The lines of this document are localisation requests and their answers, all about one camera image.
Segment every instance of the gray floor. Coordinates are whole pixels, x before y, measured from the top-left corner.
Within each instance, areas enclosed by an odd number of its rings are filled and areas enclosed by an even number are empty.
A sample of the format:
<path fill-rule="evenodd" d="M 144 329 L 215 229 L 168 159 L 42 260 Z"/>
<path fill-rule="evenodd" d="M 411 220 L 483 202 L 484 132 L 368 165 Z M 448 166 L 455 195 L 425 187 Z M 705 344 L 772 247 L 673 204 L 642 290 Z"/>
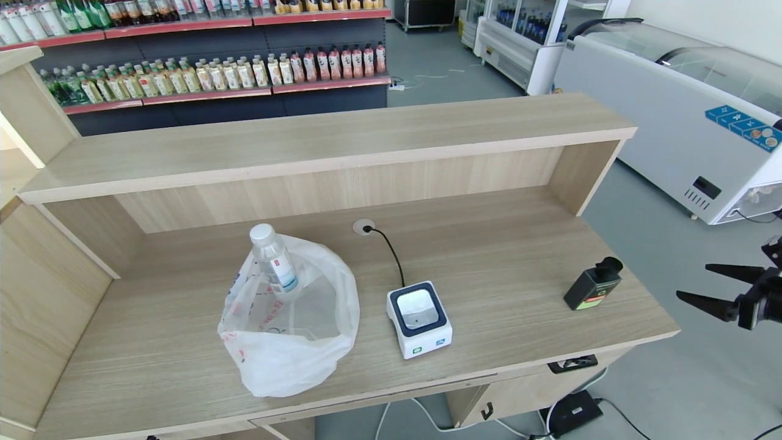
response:
<path fill-rule="evenodd" d="M 390 92 L 389 105 L 441 103 L 517 96 L 518 88 L 463 49 L 455 32 L 403 34 L 388 27 L 389 66 L 418 88 Z M 590 391 L 611 399 L 652 440 L 746 439 L 782 423 L 782 326 L 762 323 L 752 332 L 721 323 L 676 300 L 688 290 L 733 299 L 746 285 L 703 270 L 708 262 L 768 265 L 759 247 L 782 222 L 706 226 L 691 221 L 664 193 L 623 164 L 615 164 L 584 215 L 616 254 L 682 327 L 674 338 L 632 350 Z M 442 395 L 423 399 L 440 426 L 450 426 Z M 612 408 L 567 440 L 640 438 Z M 372 440 L 382 406 L 318 417 L 318 440 Z M 540 433 L 534 413 L 505 419 Z M 395 402 L 380 440 L 512 440 L 496 423 L 438 433 L 413 402 Z M 782 431 L 764 440 L 782 439 Z"/>

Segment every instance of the checkout counter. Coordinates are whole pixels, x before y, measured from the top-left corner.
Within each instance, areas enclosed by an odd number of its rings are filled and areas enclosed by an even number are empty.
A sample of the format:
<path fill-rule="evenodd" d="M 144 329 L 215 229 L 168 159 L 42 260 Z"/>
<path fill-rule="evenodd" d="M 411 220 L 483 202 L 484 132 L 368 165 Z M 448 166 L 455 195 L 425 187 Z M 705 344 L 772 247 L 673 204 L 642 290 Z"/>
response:
<path fill-rule="evenodd" d="M 599 307 L 562 299 L 613 254 L 580 215 L 636 131 L 585 95 L 80 137 L 28 74 L 40 51 L 19 50 L 0 53 L 16 60 L 0 89 L 36 95 L 0 95 L 0 110 L 38 106 L 29 150 L 56 151 L 4 208 L 6 437 L 311 440 L 318 415 L 440 392 L 465 425 L 550 406 L 679 331 L 627 269 Z M 74 135 L 40 139 L 53 130 Z M 402 359 L 385 310 L 396 267 L 359 218 L 392 237 L 412 283 L 437 285 L 451 346 Z M 361 303 L 333 375 L 283 399 L 244 388 L 216 331 L 261 221 L 337 253 Z M 599 364 L 547 365 L 584 355 Z"/>

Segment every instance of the plastic bag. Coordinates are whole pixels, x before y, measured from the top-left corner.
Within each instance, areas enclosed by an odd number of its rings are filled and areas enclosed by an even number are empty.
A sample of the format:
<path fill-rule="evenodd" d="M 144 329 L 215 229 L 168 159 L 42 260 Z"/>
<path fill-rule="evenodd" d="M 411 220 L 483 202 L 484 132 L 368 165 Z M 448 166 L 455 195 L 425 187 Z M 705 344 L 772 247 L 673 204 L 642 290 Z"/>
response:
<path fill-rule="evenodd" d="M 356 279 L 326 246 L 282 236 L 299 277 L 279 301 L 253 253 L 225 298 L 217 333 L 257 397 L 287 397 L 322 383 L 356 340 Z"/>

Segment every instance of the drawer handle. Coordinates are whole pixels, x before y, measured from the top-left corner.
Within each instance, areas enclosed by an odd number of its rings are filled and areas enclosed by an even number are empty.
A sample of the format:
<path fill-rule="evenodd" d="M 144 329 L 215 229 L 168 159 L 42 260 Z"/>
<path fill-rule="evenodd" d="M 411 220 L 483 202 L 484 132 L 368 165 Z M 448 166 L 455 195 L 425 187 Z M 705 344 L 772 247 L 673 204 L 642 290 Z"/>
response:
<path fill-rule="evenodd" d="M 486 404 L 486 408 L 489 409 L 488 413 L 483 409 L 481 409 L 481 417 L 483 417 L 484 420 L 488 420 L 489 417 L 491 417 L 491 415 L 494 414 L 494 405 L 492 405 L 491 402 Z"/>
<path fill-rule="evenodd" d="M 595 357 L 595 355 L 586 355 L 581 356 L 580 358 L 568 359 L 564 361 L 562 365 L 559 365 L 559 362 L 550 362 L 548 364 L 548 369 L 554 374 L 561 374 L 596 365 L 597 357 Z"/>

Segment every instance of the blue sticker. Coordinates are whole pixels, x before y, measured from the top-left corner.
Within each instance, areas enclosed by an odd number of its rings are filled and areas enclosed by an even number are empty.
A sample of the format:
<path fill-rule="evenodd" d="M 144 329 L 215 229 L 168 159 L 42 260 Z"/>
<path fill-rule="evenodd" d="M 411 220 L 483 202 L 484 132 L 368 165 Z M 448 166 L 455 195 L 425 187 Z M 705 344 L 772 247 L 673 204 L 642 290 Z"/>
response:
<path fill-rule="evenodd" d="M 706 118 L 771 153 L 782 142 L 782 132 L 731 106 L 706 110 Z"/>

